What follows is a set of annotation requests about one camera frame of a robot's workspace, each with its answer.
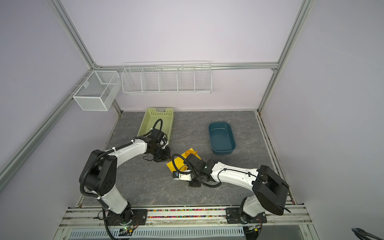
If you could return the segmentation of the yellow paper napkin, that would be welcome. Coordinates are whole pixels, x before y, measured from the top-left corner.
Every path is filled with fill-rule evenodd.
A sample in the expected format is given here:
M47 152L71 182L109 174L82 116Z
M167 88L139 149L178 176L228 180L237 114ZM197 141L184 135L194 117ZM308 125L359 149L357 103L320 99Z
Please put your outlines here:
M199 160L201 160L200 156L198 155L197 151L195 151L195 155ZM176 167L181 171L181 172L185 172L188 170L188 167L187 165L184 163L184 161L180 158L180 157L177 157L174 159L174 162L175 162L175 165ZM170 161L169 163L167 163L167 167L169 168L169 170L171 172L174 172L176 171L176 168L174 167L172 161Z

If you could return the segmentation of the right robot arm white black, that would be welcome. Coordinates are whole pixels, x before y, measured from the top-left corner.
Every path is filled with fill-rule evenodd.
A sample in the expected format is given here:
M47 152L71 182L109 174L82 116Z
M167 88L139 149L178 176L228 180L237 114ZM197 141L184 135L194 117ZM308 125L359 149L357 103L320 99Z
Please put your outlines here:
M244 169L226 165L222 162L207 162L193 154L186 158L173 154L171 163L175 170L175 180L187 181L190 187L205 186L218 188L223 183L242 187L253 192L250 197L243 198L237 213L227 218L239 224L250 224L257 221L262 224L259 215L270 212L282 216L289 195L289 185L270 167L261 165L258 169Z

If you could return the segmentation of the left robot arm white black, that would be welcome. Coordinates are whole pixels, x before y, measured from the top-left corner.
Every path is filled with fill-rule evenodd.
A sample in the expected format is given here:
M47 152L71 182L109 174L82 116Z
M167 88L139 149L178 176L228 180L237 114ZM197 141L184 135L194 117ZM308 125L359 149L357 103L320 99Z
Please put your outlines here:
M158 119L151 130L135 137L125 145L107 151L91 152L79 177L80 192L85 197L96 199L103 208L105 222L116 225L131 224L134 214L131 204L116 186L117 169L126 161L139 156L152 155L149 162L161 162L170 158L168 136L163 132L163 120Z

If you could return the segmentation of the orange plastic spoon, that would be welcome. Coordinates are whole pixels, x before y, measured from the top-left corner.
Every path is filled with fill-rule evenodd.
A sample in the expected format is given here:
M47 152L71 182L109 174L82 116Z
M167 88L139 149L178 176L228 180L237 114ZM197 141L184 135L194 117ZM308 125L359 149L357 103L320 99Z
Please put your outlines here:
M195 155L195 151L194 150L187 150L186 152L185 152L185 157L187 158L189 155Z

